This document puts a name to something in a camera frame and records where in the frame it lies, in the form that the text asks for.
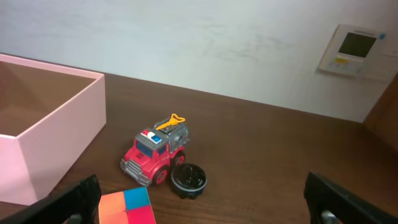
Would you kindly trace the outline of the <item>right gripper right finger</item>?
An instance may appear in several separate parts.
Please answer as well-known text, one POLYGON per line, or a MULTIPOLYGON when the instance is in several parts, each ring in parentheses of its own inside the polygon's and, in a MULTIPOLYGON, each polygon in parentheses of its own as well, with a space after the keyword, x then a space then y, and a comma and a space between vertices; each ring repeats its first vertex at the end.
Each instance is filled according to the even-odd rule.
POLYGON ((310 172, 307 175, 303 194, 311 224, 397 224, 397 217, 317 173, 310 172))

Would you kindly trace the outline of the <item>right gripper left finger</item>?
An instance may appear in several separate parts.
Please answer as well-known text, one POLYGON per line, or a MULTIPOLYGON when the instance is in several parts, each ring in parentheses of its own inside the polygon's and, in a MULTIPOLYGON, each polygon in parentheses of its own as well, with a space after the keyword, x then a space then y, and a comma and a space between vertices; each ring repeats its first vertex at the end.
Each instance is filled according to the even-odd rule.
POLYGON ((93 174, 1 220, 1 224, 93 223, 100 198, 100 184, 93 174))

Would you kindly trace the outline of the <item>multicolour puzzle cube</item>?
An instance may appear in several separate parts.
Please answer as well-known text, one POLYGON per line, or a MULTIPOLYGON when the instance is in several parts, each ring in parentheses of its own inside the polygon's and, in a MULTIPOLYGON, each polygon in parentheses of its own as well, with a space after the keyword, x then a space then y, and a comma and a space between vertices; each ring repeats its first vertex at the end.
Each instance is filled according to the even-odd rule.
POLYGON ((156 224, 146 187, 102 195, 98 216, 100 224, 156 224))

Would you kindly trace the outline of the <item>red toy fire truck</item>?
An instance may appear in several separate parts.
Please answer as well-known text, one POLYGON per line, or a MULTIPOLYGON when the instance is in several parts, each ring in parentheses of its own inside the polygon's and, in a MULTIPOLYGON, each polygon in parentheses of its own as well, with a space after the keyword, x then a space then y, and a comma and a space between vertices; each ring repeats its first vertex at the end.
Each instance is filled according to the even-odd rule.
POLYGON ((132 147, 121 159, 121 169, 138 184, 160 185, 172 168, 185 162, 188 136, 185 118, 173 113, 136 135, 132 147))

